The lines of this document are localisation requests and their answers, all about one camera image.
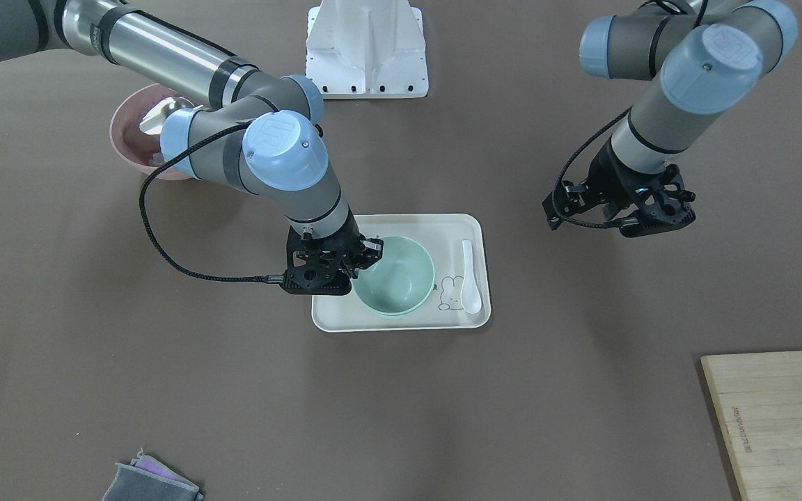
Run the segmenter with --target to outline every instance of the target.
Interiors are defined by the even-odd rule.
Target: black cable
[[[569,161],[565,162],[565,167],[563,167],[563,171],[561,171],[559,173],[559,178],[557,178],[557,180],[556,180],[555,188],[553,188],[553,191],[550,193],[550,200],[553,203],[553,210],[555,210],[556,215],[559,216],[560,218],[562,218],[563,221],[567,221],[567,222],[571,223],[572,225],[583,226],[584,228],[595,228],[595,229],[599,229],[599,230],[604,230],[604,229],[608,229],[608,228],[617,228],[618,227],[618,224],[615,223],[614,221],[607,221],[605,223],[597,224],[597,223],[589,223],[587,221],[581,221],[580,219],[569,218],[568,216],[564,215],[563,212],[561,210],[559,210],[559,206],[556,205],[555,193],[556,193],[556,190],[559,190],[559,189],[565,190],[565,186],[563,186],[563,178],[565,177],[565,173],[567,172],[567,169],[569,169],[569,167],[571,167],[571,164],[574,163],[575,159],[577,159],[577,157],[580,156],[580,154],[583,152],[583,150],[588,148],[588,146],[591,145],[591,143],[593,141],[595,141],[596,138],[598,138],[602,134],[605,134],[605,131],[609,130],[612,126],[614,126],[615,123],[620,122],[621,118],[626,117],[629,112],[630,112],[630,108],[627,108],[627,110],[621,111],[620,115],[618,115],[617,117],[614,117],[614,120],[612,120],[611,122],[605,124],[605,127],[602,127],[601,129],[596,131],[595,134],[593,134],[588,140],[586,140],[586,143],[583,143],[583,145],[581,145],[580,148],[577,148],[577,151],[574,152],[573,155],[571,155],[571,158],[569,158]]]
[[[165,250],[163,250],[162,245],[159,244],[159,241],[157,241],[157,238],[154,237],[154,235],[153,235],[153,229],[150,228],[150,220],[147,219],[147,207],[146,207],[147,188],[150,186],[150,183],[152,183],[153,180],[155,180],[156,177],[158,177],[158,175],[162,174],[163,172],[165,172],[169,168],[174,167],[174,165],[176,165],[176,163],[181,162],[183,159],[185,159],[188,156],[190,156],[191,153],[194,153],[198,149],[203,148],[203,146],[209,145],[209,143],[217,141],[217,140],[221,139],[222,137],[228,136],[229,134],[233,134],[233,133],[235,133],[235,132],[237,132],[239,130],[243,130],[246,127],[249,127],[249,123],[238,124],[238,125],[226,128],[225,130],[222,130],[220,132],[217,132],[217,133],[213,134],[212,136],[207,137],[206,139],[203,139],[202,141],[200,141],[200,143],[197,143],[196,145],[191,146],[187,150],[184,150],[184,152],[178,153],[178,155],[176,155],[174,159],[170,159],[170,161],[164,163],[162,166],[160,166],[159,168],[154,170],[150,175],[147,176],[146,180],[144,180],[144,184],[141,185],[141,194],[140,194],[140,196],[138,196],[138,208],[141,210],[141,220],[144,222],[144,229],[147,230],[147,237],[150,238],[150,243],[153,244],[153,246],[157,249],[157,251],[160,254],[160,256],[162,256],[163,259],[166,260],[166,262],[168,262],[170,265],[172,265],[172,267],[174,267],[174,269],[184,273],[187,276],[192,276],[194,278],[198,278],[198,279],[201,279],[201,280],[210,280],[212,282],[257,282],[257,283],[261,283],[261,282],[265,282],[265,280],[267,279],[267,277],[264,277],[264,276],[211,276],[211,275],[205,275],[204,273],[197,273],[195,271],[188,270],[185,267],[183,267],[183,266],[179,265],[178,263],[176,263],[175,260],[173,260],[172,257],[169,257],[169,254],[166,253]]]
[[[704,13],[707,12],[707,3],[709,3],[709,0],[703,0],[701,2],[701,9],[698,10],[698,16],[695,18],[695,26],[691,28],[696,29],[698,26],[701,26],[701,22],[704,20]]]
[[[687,12],[685,12],[685,10],[682,10],[680,8],[680,6],[678,6],[677,4],[668,3],[668,2],[665,2],[664,0],[649,0],[646,3],[643,3],[638,8],[642,9],[644,6],[650,6],[650,4],[654,4],[655,6],[660,7],[662,10],[664,10],[665,13],[668,13],[668,14],[675,14],[675,15],[687,14]]]

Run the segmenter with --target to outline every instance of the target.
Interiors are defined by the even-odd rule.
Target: wooden cutting board
[[[802,351],[703,356],[743,501],[802,501]]]

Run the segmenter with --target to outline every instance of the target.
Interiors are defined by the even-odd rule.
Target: white tray
[[[355,216],[362,234],[369,238],[399,237],[419,241],[435,262],[435,289],[410,315],[380,317],[367,310],[357,295],[312,296],[311,319],[328,333],[404,331],[420,329],[474,329],[491,317],[491,293],[487,286],[485,242],[481,225],[468,214],[375,214]],[[475,280],[481,293],[481,311],[469,315],[459,304],[462,289],[462,241],[472,241]]]

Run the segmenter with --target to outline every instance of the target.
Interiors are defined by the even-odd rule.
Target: folded cloth
[[[200,488],[143,451],[117,476],[102,501],[203,501]]]

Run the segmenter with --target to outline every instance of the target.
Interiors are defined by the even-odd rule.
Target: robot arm
[[[162,111],[162,130],[156,130],[167,161],[249,123],[175,167],[277,203],[290,222],[287,271],[268,282],[294,294],[347,294],[350,278],[382,256],[382,241],[357,229],[312,125],[321,120],[324,102],[310,80],[271,77],[122,1],[0,0],[0,61],[53,48],[100,55],[207,104],[209,110],[179,105]]]
[[[650,11],[598,19],[583,37],[582,61],[589,73],[653,80],[597,153],[586,180],[577,185],[565,181],[544,201],[553,230],[568,216],[599,204],[605,205],[607,228],[619,228],[624,237],[672,231],[693,222],[689,202],[694,193],[685,190],[672,161],[777,67],[796,40],[796,19],[787,6],[754,0],[726,16],[705,19],[713,24],[690,29],[653,74],[658,54],[670,45],[662,42],[668,40],[668,29],[679,37],[678,19],[693,26],[696,18],[661,15],[654,4],[640,10]],[[642,47],[643,57],[632,47]],[[614,219],[630,205],[636,210]]]

